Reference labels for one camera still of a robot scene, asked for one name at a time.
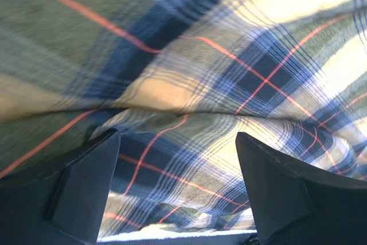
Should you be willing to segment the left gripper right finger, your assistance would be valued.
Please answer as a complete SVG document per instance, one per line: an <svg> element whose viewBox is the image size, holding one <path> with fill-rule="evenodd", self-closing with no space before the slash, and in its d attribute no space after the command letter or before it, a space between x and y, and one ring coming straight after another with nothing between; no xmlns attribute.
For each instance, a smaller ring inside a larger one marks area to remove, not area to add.
<svg viewBox="0 0 367 245"><path fill-rule="evenodd" d="M236 149L260 244L366 244L366 182L281 153L246 133Z"/></svg>

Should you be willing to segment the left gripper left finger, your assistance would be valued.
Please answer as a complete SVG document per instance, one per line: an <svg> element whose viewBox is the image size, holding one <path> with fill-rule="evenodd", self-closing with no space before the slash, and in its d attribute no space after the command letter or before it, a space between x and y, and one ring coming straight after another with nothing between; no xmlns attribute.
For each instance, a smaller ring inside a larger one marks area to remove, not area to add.
<svg viewBox="0 0 367 245"><path fill-rule="evenodd" d="M1 244L96 244L119 148L109 130L1 178Z"/></svg>

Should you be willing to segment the yellow plaid flannel shirt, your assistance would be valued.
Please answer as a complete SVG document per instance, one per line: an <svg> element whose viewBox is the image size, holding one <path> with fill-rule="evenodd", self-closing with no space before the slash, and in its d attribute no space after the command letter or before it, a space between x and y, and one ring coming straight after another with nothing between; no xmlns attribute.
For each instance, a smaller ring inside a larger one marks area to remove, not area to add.
<svg viewBox="0 0 367 245"><path fill-rule="evenodd" d="M98 237L255 228L245 132L366 179L366 0L1 0L1 178L116 130Z"/></svg>

